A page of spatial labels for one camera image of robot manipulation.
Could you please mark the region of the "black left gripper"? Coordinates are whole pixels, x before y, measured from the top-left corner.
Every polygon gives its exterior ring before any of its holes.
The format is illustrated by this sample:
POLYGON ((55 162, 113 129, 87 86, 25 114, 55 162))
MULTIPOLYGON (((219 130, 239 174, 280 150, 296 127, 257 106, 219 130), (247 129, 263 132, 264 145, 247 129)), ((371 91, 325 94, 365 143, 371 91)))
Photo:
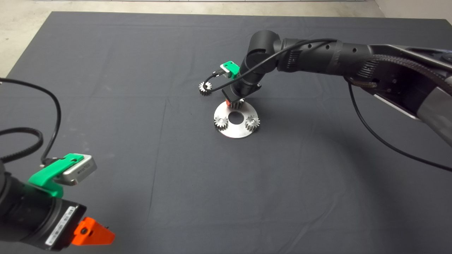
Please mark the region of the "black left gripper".
POLYGON ((25 238, 25 243, 53 252, 63 250, 71 242, 76 246, 112 244, 115 234, 95 219, 83 218, 86 210, 86 206, 74 201, 52 198, 50 211, 40 220, 37 230, 25 238))

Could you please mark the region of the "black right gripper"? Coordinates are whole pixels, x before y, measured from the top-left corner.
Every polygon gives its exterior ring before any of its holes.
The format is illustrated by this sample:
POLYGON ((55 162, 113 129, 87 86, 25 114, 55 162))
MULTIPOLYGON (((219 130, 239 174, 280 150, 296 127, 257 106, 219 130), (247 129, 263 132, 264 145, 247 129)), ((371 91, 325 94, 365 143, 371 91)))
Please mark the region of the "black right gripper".
POLYGON ((241 79, 238 81, 233 80, 230 85, 226 85, 225 88, 222 88, 222 93, 226 98, 226 106, 233 107, 233 103, 246 98, 260 89, 260 83, 249 83, 241 79))

